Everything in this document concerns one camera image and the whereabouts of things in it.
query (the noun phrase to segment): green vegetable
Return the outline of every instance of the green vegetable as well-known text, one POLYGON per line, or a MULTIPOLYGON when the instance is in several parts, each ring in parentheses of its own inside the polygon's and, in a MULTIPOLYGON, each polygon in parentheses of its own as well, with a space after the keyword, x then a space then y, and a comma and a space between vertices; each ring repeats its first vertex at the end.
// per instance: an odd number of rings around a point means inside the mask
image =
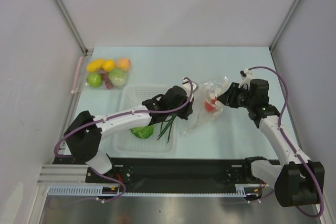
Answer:
POLYGON ((138 138, 148 138, 154 133, 154 125, 132 128, 131 132, 138 138))

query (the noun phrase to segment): metal corner post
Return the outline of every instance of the metal corner post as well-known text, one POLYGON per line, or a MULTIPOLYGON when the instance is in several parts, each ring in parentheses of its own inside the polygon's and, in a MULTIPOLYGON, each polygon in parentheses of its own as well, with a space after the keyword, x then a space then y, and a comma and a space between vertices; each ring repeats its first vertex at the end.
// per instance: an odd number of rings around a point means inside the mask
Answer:
POLYGON ((66 25, 68 26, 71 34, 73 35, 74 39, 76 40, 80 50, 82 51, 83 55, 87 53, 87 49, 84 45, 83 40, 81 39, 74 22, 72 21, 68 11, 66 10, 62 0, 53 0, 56 7, 58 8, 63 20, 65 21, 66 25))
POLYGON ((271 45, 270 45, 270 52, 272 53, 275 49, 275 47, 277 46, 281 36, 283 35, 283 33, 285 32, 286 28, 288 27, 290 21, 292 20, 292 18, 294 17, 294 14, 297 12, 298 7, 300 6, 300 3, 302 2, 302 0, 294 0, 292 5, 290 6, 288 13, 286 14, 285 19, 283 20, 280 28, 278 29, 271 45))

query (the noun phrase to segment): metal floor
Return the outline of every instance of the metal floor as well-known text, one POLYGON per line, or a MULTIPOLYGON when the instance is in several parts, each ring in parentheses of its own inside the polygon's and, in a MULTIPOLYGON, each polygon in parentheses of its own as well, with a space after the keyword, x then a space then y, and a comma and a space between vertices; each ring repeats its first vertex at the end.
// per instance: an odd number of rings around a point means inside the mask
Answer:
MULTIPOLYGON (((79 197, 48 196, 51 208, 68 204, 79 197)), ((46 204, 40 224, 152 224, 152 223, 321 223, 302 215, 295 207, 282 208, 273 196, 247 204, 243 199, 216 197, 121 197, 102 204, 86 200, 51 210, 46 204)), ((313 207, 303 207, 314 213, 313 207)))

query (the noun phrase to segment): green apple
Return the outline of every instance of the green apple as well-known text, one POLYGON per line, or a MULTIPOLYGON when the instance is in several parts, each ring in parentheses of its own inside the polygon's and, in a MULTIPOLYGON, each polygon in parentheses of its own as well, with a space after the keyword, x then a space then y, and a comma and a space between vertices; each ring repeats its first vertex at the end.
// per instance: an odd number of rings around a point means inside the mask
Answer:
POLYGON ((113 68, 109 72, 109 79, 114 86, 120 87, 125 85, 127 81, 127 73, 120 68, 113 68))
POLYGON ((101 76, 98 73, 89 73, 87 83, 91 87, 99 87, 102 83, 101 76))

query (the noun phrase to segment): bag of fruit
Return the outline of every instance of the bag of fruit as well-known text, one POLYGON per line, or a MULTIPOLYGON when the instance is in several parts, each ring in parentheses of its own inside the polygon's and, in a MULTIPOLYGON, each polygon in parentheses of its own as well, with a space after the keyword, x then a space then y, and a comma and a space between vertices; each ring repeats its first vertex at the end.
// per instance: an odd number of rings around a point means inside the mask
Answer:
POLYGON ((114 89, 127 83, 131 61, 122 59, 96 59, 86 66, 86 86, 95 89, 114 89))

